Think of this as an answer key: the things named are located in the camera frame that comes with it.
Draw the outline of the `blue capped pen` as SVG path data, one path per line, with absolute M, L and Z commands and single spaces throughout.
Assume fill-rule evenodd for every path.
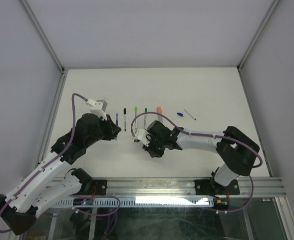
M 119 113 L 117 112 L 116 116 L 115 116 L 115 124 L 116 124 L 116 126 L 118 126 L 118 122 L 119 122 Z

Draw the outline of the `orange capped grey highlighter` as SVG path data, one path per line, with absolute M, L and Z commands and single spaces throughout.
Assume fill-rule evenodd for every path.
M 162 117 L 162 108 L 159 106 L 157 107 L 157 119 L 159 122 L 163 123 L 163 117 Z

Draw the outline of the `white pen green end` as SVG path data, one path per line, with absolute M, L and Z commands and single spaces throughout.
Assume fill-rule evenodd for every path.
M 147 129 L 147 113 L 148 112 L 148 109 L 147 108 L 145 108 L 144 109 L 144 129 L 146 130 Z

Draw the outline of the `silver pen lime end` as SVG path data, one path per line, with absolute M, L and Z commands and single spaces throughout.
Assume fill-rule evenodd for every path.
M 134 109 L 134 113 L 135 113 L 134 127 L 135 127 L 135 131 L 137 131 L 138 129 L 138 125 L 137 125 L 138 107 L 137 106 Z

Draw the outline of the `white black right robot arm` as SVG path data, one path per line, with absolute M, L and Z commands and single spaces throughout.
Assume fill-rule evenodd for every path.
M 169 129 L 161 122 L 153 121 L 147 129 L 138 130 L 137 141 L 152 158 L 160 158 L 168 150 L 202 150 L 218 154 L 223 164 L 200 190 L 205 195 L 225 195 L 227 188 L 239 176 L 248 177 L 259 157 L 260 147 L 234 126 L 224 131 L 196 132 L 175 126 Z

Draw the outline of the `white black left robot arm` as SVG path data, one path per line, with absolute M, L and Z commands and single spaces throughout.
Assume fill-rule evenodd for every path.
M 60 173 L 70 168 L 96 142 L 110 141 L 121 132 L 110 115 L 92 113 L 74 119 L 70 132 L 60 137 L 51 147 L 43 162 L 15 189 L 0 194 L 0 219 L 15 235 L 29 230 L 50 206 L 69 195 L 89 194 L 93 191 L 92 177 L 83 169 L 52 188 L 47 185 Z

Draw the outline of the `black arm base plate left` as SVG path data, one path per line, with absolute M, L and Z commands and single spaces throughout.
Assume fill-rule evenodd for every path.
M 72 195 L 78 196 L 105 196 L 107 191 L 106 179 L 92 179 L 86 183 L 81 184 L 81 188 L 78 192 L 72 193 Z

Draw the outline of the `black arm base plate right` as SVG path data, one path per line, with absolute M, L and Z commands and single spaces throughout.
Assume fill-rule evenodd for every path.
M 194 180 L 195 192 L 199 196 L 226 196 L 226 195 L 239 195 L 240 189 L 238 181 L 232 180 L 227 186 L 222 186 L 215 183 L 211 179 L 196 179 Z

